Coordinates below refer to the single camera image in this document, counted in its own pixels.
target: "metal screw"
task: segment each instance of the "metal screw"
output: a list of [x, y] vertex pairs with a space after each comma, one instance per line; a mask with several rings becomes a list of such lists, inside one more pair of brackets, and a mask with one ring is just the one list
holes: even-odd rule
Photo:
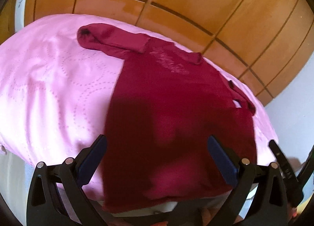
[[271, 163], [272, 168], [276, 169], [278, 168], [278, 164], [276, 162], [272, 162]]
[[38, 164], [37, 164], [37, 167], [38, 168], [42, 168], [44, 166], [44, 163], [43, 162], [39, 162]]
[[250, 164], [250, 160], [247, 159], [247, 158], [243, 158], [243, 159], [242, 159], [242, 163], [243, 163], [244, 165], [248, 165], [248, 164]]
[[74, 158], [67, 158], [67, 159], [65, 160], [65, 163], [66, 163], [67, 165], [70, 165], [70, 164], [73, 163], [73, 161], [74, 161]]

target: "maroon long-sleeve shirt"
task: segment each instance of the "maroon long-sleeve shirt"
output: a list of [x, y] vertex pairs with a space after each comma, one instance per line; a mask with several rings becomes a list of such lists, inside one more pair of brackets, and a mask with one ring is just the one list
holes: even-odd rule
[[125, 60], [106, 116], [106, 210], [229, 191], [207, 151], [210, 135], [256, 163], [254, 105], [200, 53], [108, 24], [81, 27], [78, 42]]

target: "blue gripper pad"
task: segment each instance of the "blue gripper pad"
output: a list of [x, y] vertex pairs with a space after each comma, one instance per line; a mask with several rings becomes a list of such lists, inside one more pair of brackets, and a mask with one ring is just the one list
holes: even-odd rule
[[91, 147], [84, 148], [80, 155], [84, 158], [79, 165], [77, 165], [77, 179], [78, 186], [86, 185], [94, 175], [98, 165], [107, 150], [107, 138], [104, 135], [99, 135]]
[[212, 135], [207, 140], [207, 149], [225, 182], [235, 188], [238, 184], [238, 169]]

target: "pink bedspread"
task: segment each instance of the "pink bedspread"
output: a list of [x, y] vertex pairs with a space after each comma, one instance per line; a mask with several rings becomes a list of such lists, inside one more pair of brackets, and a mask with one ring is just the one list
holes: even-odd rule
[[[33, 166], [75, 157], [104, 131], [123, 60], [78, 44], [77, 30], [90, 23], [107, 23], [172, 41], [120, 21], [72, 14], [39, 19], [5, 41], [0, 46], [0, 144]], [[246, 85], [206, 61], [254, 103], [257, 161], [268, 165], [274, 157], [267, 144], [277, 136], [263, 105]], [[83, 189], [90, 199], [104, 199], [99, 171]]]

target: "sweater sleeve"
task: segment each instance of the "sweater sleeve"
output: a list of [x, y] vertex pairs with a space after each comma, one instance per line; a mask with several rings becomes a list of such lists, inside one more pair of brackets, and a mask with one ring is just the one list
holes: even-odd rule
[[103, 51], [109, 56], [126, 59], [130, 51], [144, 53], [150, 37], [98, 23], [80, 27], [77, 39], [83, 48]]

